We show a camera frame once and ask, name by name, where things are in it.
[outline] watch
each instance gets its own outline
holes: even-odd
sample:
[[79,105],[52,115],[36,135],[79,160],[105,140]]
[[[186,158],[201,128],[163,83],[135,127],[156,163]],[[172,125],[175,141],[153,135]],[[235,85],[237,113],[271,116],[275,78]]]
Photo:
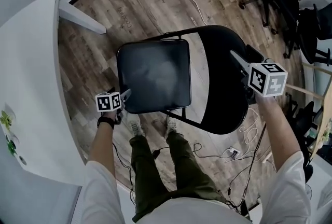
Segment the watch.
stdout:
[[113,121],[113,119],[111,119],[111,118],[107,118],[107,117],[100,117],[99,119],[98,119],[98,122],[97,122],[97,128],[99,127],[99,124],[101,123],[101,122],[107,122],[109,125],[110,125],[110,127],[112,127],[112,129],[114,129],[114,125],[115,125],[115,123],[114,123],[114,121]]

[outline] white sneaker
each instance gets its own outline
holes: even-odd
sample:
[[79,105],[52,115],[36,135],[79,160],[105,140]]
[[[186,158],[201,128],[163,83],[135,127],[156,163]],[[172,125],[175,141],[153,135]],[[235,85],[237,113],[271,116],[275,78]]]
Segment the white sneaker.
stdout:
[[141,120],[137,114],[127,113],[126,123],[129,131],[134,135],[145,136],[144,131],[141,126]]
[[[176,115],[180,115],[180,113],[177,110],[171,110],[170,112]],[[167,130],[166,130],[165,139],[167,139],[169,133],[171,132],[178,133],[180,120],[167,115],[166,122],[167,122]]]

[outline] floor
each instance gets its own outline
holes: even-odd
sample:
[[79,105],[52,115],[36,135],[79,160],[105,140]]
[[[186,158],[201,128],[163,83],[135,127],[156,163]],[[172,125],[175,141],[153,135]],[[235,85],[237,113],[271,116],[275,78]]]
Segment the floor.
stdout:
[[[261,8],[257,4],[250,4],[245,10],[241,10],[238,7],[239,0],[196,1],[208,24],[231,28],[246,44],[254,46],[266,56],[281,63],[289,72],[289,83],[300,87],[303,85],[299,52],[295,51],[289,60],[283,59],[285,44],[282,36],[272,35],[268,28],[262,26]],[[106,35],[98,35],[65,20],[61,20],[59,25],[59,59],[65,99],[79,143],[84,153],[88,155],[99,117],[95,109],[94,96],[111,87],[118,87],[116,65],[118,48],[130,41],[143,40],[169,31],[203,26],[204,23],[190,0],[79,0],[75,6],[107,28]],[[272,26],[276,27],[278,21],[273,13],[271,21]],[[209,89],[209,69],[198,36],[191,35],[186,39],[190,44],[192,81],[192,104],[188,107],[187,116],[200,121],[204,114]],[[298,100],[303,100],[300,94],[294,95]],[[278,100],[281,105],[285,105],[285,96],[279,97]],[[252,109],[257,112],[257,105],[253,105]],[[202,149],[197,152],[201,156],[221,156],[230,146],[239,148],[242,154],[246,153],[248,147],[250,151],[255,148],[258,136],[247,145],[244,142],[244,134],[251,140],[256,132],[260,133],[262,129],[261,120],[253,110],[248,111],[243,123],[242,130],[245,130],[245,133],[236,130],[227,135],[215,135],[183,123],[183,134],[191,145],[202,144]],[[165,115],[152,113],[141,115],[140,118],[151,150],[166,146],[161,136],[165,131]],[[129,163],[131,155],[130,138],[131,134],[124,123],[116,126],[114,143],[126,163]],[[266,156],[269,146],[268,135],[265,133],[257,159]],[[251,159],[229,162],[227,159],[210,157],[198,158],[197,161],[215,181],[222,194],[228,198],[230,181],[250,164]],[[161,151],[156,165],[165,186],[174,190],[176,178],[168,149]],[[249,207],[256,203],[263,185],[274,173],[271,163],[254,163],[246,195]],[[248,170],[241,173],[232,184],[230,197],[235,203],[238,203],[242,196],[247,174]],[[117,158],[116,178],[130,187],[128,171],[121,166]]]

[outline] pant leg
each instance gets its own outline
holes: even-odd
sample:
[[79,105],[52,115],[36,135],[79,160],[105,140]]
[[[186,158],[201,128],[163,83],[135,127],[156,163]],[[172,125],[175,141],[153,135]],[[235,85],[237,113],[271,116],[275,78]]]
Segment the pant leg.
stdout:
[[167,138],[175,165],[176,186],[181,196],[225,202],[212,181],[199,167],[188,141],[171,132]]
[[137,222],[171,196],[161,181],[146,138],[135,136],[129,142],[132,146],[131,165],[136,174],[136,215],[133,221]]

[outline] white cube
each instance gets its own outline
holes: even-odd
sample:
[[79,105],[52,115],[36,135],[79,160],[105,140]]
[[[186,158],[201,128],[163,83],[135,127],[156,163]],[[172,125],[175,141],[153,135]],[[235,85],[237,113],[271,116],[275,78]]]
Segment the white cube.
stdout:
[[115,111],[121,108],[120,93],[100,93],[95,96],[95,104],[99,113]]
[[288,72],[277,63],[250,64],[248,86],[263,97],[284,93]]

